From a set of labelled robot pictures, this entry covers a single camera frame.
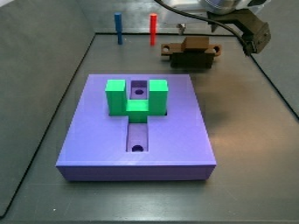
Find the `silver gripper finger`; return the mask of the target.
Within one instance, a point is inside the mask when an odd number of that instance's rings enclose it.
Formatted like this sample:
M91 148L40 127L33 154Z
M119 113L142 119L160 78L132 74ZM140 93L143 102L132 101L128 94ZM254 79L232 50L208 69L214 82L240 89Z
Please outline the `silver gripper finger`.
M176 28L178 28L179 35L183 35L186 31L186 24L178 24Z
M216 29L218 29L218 25L216 24L211 24L211 26L210 26L210 28L211 28L211 32L215 32L216 31Z

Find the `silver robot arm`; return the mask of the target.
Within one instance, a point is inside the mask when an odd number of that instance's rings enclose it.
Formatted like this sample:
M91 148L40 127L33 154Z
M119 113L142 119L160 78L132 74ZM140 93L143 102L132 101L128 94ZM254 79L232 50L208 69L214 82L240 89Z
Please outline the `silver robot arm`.
M247 38L270 36L268 23L256 14L271 0L170 0L171 8L218 21L224 25L235 25Z

